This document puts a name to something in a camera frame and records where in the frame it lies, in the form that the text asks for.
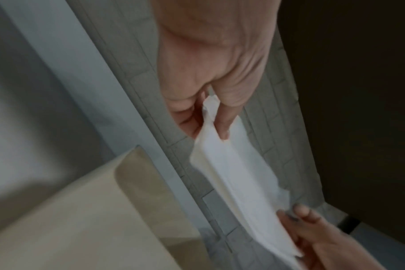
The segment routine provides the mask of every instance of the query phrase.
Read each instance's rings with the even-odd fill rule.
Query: tiled floor
[[[225,269],[283,269],[254,242],[211,184],[189,164],[193,141],[166,113],[156,75],[157,29],[146,0],[67,0],[130,100],[218,235],[208,246]],[[319,176],[298,103],[296,85],[278,33],[262,80],[240,114],[254,147],[291,191],[292,203],[318,207],[328,219]]]

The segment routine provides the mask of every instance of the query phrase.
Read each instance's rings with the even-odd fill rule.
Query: human hand
[[[357,241],[342,233],[314,210],[297,204],[294,220],[280,210],[278,218],[303,252],[309,270],[385,270]]]
[[[151,0],[159,29],[158,77],[174,121],[196,138],[210,85],[221,102],[220,138],[260,81],[280,0]]]

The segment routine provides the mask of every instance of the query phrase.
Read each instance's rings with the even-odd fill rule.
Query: white napkin
[[[300,270],[295,256],[302,254],[276,216],[277,210],[288,208],[288,191],[278,186],[277,177],[251,145],[239,117],[232,123],[229,140],[219,138],[213,124],[219,104],[217,96],[204,101],[204,125],[190,163],[207,177],[254,240]]]

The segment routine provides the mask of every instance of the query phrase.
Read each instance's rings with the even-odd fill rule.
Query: skin
[[[309,270],[386,270],[357,241],[342,233],[316,211],[297,204],[293,212],[277,215],[296,246],[304,254],[301,263]]]
[[[265,69],[279,0],[152,0],[159,29],[158,77],[174,121],[196,138],[211,86],[221,104],[220,138]]]

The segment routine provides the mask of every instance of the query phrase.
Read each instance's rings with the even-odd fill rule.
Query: white cloth
[[[267,250],[293,269],[302,269],[295,256],[302,256],[276,216],[288,208],[288,191],[254,149],[239,117],[229,140],[219,138],[214,119],[219,107],[216,96],[204,101],[204,125],[190,155],[191,164],[201,171],[219,193],[241,225]]]

